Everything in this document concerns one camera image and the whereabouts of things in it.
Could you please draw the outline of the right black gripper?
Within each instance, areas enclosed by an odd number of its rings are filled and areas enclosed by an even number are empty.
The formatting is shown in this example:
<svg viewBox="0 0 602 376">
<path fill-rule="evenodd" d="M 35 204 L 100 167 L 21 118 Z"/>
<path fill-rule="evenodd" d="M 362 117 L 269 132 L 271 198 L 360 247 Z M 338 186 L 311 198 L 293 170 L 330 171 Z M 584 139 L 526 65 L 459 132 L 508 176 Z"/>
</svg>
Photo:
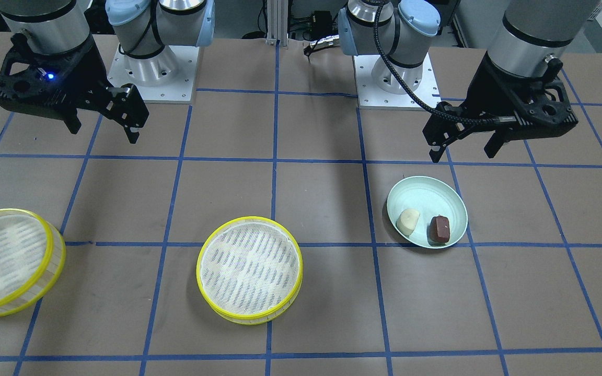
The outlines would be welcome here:
<svg viewBox="0 0 602 376">
<path fill-rule="evenodd" d="M 129 143 L 136 144 L 149 111 L 134 84 L 109 82 L 93 37 L 56 55 L 34 52 L 23 33 L 10 40 L 0 69 L 0 107 L 62 121 L 72 135 L 82 126 L 78 109 L 98 112 L 122 126 Z"/>
</svg>

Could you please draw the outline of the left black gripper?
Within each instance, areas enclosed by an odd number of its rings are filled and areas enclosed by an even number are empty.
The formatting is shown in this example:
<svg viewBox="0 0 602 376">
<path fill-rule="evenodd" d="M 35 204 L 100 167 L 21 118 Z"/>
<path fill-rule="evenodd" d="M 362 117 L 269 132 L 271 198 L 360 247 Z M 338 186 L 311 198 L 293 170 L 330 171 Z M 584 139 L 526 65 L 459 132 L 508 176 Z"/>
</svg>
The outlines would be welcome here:
<svg viewBox="0 0 602 376">
<path fill-rule="evenodd" d="M 543 61 L 541 76 L 521 78 L 485 55 L 461 105 L 438 103 L 423 128 L 432 162 L 473 133 L 492 133 L 483 150 L 494 159 L 508 142 L 560 137 L 575 128 L 578 118 L 558 77 L 561 69 L 562 61 L 552 56 Z"/>
</svg>

